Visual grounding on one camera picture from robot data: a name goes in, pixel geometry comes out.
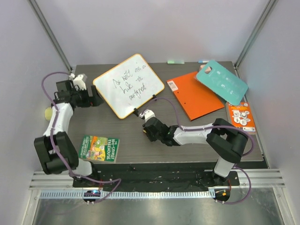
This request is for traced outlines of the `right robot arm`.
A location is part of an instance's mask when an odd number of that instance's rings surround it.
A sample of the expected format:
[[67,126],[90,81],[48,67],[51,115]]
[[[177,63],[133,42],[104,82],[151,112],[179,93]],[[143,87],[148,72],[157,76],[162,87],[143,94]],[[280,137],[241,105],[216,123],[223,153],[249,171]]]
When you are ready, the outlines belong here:
[[143,124],[143,132],[151,142],[159,140],[166,146],[186,144],[207,144],[219,158],[212,172],[212,181],[223,185],[229,179],[233,166],[241,161],[248,142],[248,135],[224,119],[216,119],[205,126],[180,127],[167,126],[156,117]]

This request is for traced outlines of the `yellow framed whiteboard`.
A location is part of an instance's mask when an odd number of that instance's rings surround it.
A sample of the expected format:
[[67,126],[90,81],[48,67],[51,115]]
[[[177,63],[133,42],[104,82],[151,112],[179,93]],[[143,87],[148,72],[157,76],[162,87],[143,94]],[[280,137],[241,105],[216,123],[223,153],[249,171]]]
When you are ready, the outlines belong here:
[[135,54],[93,80],[99,94],[124,119],[165,89],[140,54]]

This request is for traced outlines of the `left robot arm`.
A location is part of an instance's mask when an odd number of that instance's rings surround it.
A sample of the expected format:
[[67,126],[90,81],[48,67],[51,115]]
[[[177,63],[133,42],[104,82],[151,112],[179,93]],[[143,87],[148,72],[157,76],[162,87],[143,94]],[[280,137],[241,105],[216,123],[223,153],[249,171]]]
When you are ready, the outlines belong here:
[[46,174],[60,174],[71,170],[71,176],[82,175],[89,187],[95,187],[100,176],[94,172],[94,165],[78,157],[78,153],[68,136],[70,120],[77,107],[99,106],[104,100],[96,86],[91,86],[90,96],[86,88],[73,81],[57,82],[57,91],[51,104],[53,112],[47,130],[34,140],[42,169]]

